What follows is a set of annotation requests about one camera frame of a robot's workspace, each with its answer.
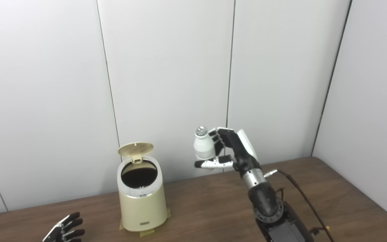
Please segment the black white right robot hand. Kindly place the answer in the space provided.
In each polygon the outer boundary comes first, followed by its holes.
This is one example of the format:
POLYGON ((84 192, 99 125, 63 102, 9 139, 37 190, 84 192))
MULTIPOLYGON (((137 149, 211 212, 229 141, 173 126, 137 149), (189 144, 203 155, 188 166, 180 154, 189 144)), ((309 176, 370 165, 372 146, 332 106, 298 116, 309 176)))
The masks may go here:
POLYGON ((233 167, 241 176, 253 169, 260 169, 257 155, 243 130, 217 127, 208 130, 200 126, 195 130, 193 143, 195 167, 223 169, 233 167))

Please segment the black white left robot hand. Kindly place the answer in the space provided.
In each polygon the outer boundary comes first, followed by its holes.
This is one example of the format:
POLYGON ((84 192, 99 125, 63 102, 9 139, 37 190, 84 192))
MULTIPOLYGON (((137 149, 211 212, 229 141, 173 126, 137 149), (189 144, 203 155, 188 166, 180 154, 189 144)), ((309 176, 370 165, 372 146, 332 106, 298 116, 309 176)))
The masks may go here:
POLYGON ((83 224, 80 212, 71 213, 57 222, 42 240, 43 242, 81 242, 85 234, 84 229, 78 228, 83 224))

